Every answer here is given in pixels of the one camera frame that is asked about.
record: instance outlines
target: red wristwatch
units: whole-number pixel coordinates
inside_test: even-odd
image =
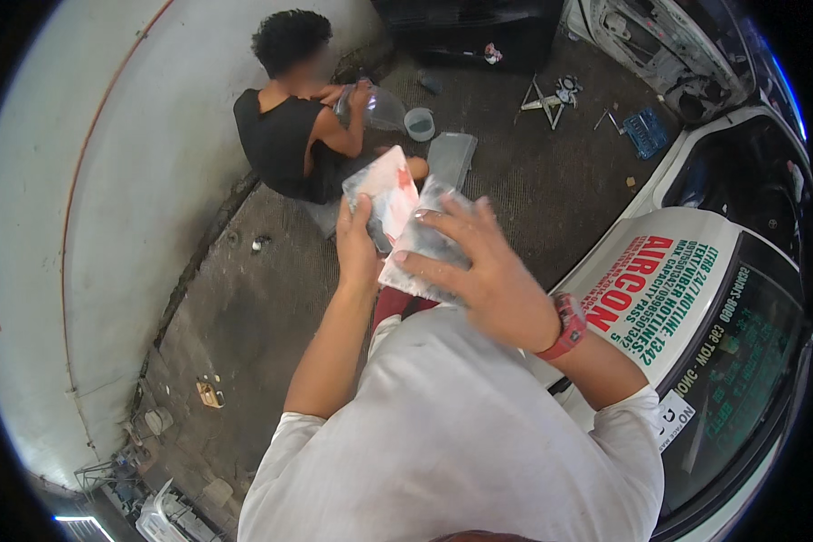
[[[550,362],[574,349],[587,332],[587,320],[584,311],[575,296],[566,292],[551,295],[557,314],[560,316],[560,336],[548,350],[536,353],[540,359]]]

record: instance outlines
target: man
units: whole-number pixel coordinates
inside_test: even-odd
[[[344,128],[331,107],[343,87],[325,85],[331,23],[311,11],[292,9],[268,17],[253,36],[253,53],[271,79],[247,89],[233,112],[241,146],[262,181],[282,195],[324,204],[337,200],[341,183],[386,148],[363,148],[362,115],[370,98],[367,81],[349,95]],[[407,160],[413,179],[427,175],[421,158]]]
[[[460,244],[468,271],[392,257],[469,309],[386,318],[350,401],[381,263],[367,196],[355,215],[341,202],[340,282],[244,500],[239,542],[650,537],[663,491],[656,392],[614,345],[589,331],[576,340],[571,329],[584,321],[564,312],[561,322],[487,199],[474,211],[451,199],[444,207],[417,217]],[[589,434],[519,349],[550,360],[596,409]]]

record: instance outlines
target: boy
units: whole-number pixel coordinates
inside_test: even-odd
[[[262,21],[253,53],[271,80],[262,90],[247,89],[233,108],[241,146],[264,183],[316,204],[340,198],[341,183],[377,156],[362,148],[366,81],[349,96],[349,128],[327,107],[343,92],[319,82],[330,38],[331,23],[312,11],[291,9]],[[407,161],[413,179],[427,175],[423,159]]]

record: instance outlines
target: white t-shirt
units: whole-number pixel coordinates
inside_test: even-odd
[[[239,542],[427,542],[468,530],[647,540],[663,474],[656,392],[586,433],[518,350],[437,307],[404,320],[329,420],[282,416],[244,500]]]

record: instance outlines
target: floor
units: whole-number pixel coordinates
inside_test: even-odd
[[[627,187],[627,177],[641,187],[670,146],[639,160],[629,138],[618,136],[607,120],[594,131],[603,110],[617,103],[622,120],[651,106],[669,141],[680,131],[642,81],[598,49],[565,36],[556,38],[539,85],[552,93],[558,77],[572,74],[584,91],[578,109],[566,109],[554,132],[541,110],[524,112],[514,122],[527,76],[430,73],[443,85],[438,96],[418,84],[409,61],[399,61],[381,84],[407,108],[431,108],[438,132],[478,137],[464,193],[471,199],[490,195],[509,242],[545,288],[587,253],[632,199],[635,189]],[[428,145],[392,133],[369,138],[373,144],[401,144],[408,154],[425,155]],[[259,236],[266,242],[253,252]],[[159,488],[174,477],[227,539],[236,536],[243,496],[336,276],[334,243],[322,238],[295,202],[260,185],[211,246],[159,350],[152,350],[144,382],[149,393],[141,408],[168,407],[175,424],[145,440],[156,460],[145,479]],[[199,400],[196,381],[205,379],[223,392],[222,408]],[[147,428],[141,432],[149,434]],[[233,489],[222,506],[204,491],[217,478]]]

